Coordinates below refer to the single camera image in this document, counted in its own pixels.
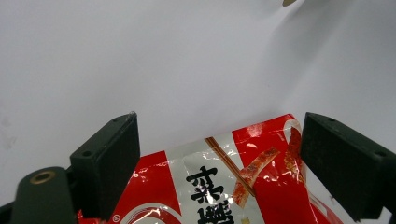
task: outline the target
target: screw hole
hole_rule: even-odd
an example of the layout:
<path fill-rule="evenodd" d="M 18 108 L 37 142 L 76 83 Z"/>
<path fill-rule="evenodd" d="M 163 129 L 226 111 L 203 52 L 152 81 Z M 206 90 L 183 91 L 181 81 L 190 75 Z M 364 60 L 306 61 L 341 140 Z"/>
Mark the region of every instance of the screw hole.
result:
<path fill-rule="evenodd" d="M 53 171 L 43 171 L 30 179 L 30 183 L 38 185 L 45 183 L 55 177 L 55 172 Z"/>
<path fill-rule="evenodd" d="M 375 155 L 379 156 L 379 157 L 386 157 L 387 156 L 387 154 L 385 152 L 383 152 L 383 151 L 376 151 Z"/>
<path fill-rule="evenodd" d="M 85 151 L 85 152 L 82 153 L 82 155 L 85 156 L 85 157 L 89 157 L 89 156 L 91 156 L 91 154 L 92 153 L 90 151 Z"/>

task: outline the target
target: plastic wrapper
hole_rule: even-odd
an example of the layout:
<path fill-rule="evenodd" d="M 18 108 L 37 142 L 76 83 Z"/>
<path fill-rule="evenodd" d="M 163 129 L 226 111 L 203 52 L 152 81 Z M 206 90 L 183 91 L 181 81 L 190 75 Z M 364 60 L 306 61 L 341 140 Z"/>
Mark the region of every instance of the plastic wrapper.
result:
<path fill-rule="evenodd" d="M 300 143 L 285 115 L 144 156 L 108 223 L 342 223 L 308 192 Z"/>

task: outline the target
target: red and white package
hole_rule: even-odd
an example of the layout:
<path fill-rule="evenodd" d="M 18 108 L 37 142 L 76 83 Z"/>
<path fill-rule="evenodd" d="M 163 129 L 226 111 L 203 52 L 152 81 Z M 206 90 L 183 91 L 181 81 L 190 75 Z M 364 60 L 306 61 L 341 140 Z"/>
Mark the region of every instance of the red and white package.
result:
<path fill-rule="evenodd" d="M 300 144 L 285 115 L 142 157 L 108 223 L 342 223 L 308 193 Z"/>

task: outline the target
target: white surface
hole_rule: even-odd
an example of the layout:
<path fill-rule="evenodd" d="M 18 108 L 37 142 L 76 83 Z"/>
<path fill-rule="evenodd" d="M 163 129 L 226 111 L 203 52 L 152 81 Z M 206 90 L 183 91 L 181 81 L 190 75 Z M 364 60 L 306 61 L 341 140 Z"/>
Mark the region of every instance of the white surface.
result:
<path fill-rule="evenodd" d="M 0 204 L 34 170 L 67 167 L 74 150 L 131 110 L 143 154 L 285 113 L 303 122 L 306 111 L 395 151 L 394 8 L 2 1 Z"/>

